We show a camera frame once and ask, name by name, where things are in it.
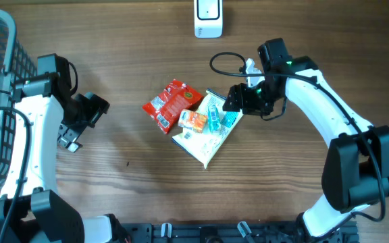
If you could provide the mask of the red snack packet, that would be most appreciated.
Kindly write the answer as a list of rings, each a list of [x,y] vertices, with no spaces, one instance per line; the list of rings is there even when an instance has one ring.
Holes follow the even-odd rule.
[[[164,134],[179,120],[183,109],[190,109],[203,99],[203,95],[191,86],[173,79],[142,109],[157,123]]]

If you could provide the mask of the yellow snack bag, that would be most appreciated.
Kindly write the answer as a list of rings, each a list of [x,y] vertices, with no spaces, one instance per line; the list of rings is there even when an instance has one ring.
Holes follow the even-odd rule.
[[[207,169],[209,162],[212,160],[220,146],[224,143],[231,131],[236,127],[236,124],[243,117],[242,112],[223,111],[222,107],[226,101],[225,96],[211,90],[206,90],[207,95],[202,100],[197,113],[207,115],[208,108],[215,105],[218,110],[220,129],[218,132],[210,132],[209,126],[203,129],[202,133],[194,132],[187,128],[172,137],[172,142],[178,145],[181,149],[193,156],[196,160],[203,164]]]

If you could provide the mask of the orange tissue pack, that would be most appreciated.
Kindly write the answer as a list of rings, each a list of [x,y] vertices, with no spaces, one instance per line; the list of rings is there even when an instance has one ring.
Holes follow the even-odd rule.
[[[195,111],[183,109],[178,125],[182,128],[192,130],[194,132],[202,133],[205,125],[207,124],[207,116]]]

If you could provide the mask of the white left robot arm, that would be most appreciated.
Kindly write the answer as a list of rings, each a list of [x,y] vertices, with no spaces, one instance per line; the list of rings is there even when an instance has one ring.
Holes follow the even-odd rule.
[[[39,57],[33,75],[0,88],[0,242],[129,242],[112,214],[80,216],[57,193],[56,153],[80,148],[109,103],[79,94],[74,65]]]

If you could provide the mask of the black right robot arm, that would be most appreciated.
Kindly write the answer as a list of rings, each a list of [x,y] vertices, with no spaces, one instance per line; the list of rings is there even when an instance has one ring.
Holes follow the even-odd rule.
[[[277,101],[294,103],[315,126],[328,147],[321,177],[323,193],[293,225],[295,242],[321,242],[342,234],[352,218],[378,205],[379,222],[389,197],[389,127],[374,126],[355,113],[329,86],[307,56],[292,57],[281,38],[257,49],[262,71],[244,64],[245,82],[230,88],[224,111],[275,119]]]

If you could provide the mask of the teal small packet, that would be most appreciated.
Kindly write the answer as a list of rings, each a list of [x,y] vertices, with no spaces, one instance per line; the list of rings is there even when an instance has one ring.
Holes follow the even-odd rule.
[[[221,129],[221,124],[219,122],[219,112],[215,105],[210,105],[208,107],[208,124],[209,131],[211,133],[219,132]]]

